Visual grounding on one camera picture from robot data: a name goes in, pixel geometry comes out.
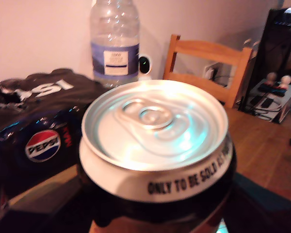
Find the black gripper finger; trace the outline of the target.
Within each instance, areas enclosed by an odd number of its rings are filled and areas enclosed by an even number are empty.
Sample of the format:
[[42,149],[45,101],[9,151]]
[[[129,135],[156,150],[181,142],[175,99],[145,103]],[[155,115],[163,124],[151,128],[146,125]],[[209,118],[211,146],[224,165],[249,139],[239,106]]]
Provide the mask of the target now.
[[223,219],[230,233],[291,233],[291,201],[236,173]]
[[0,210],[0,233],[87,233],[91,225],[77,178],[46,184]]

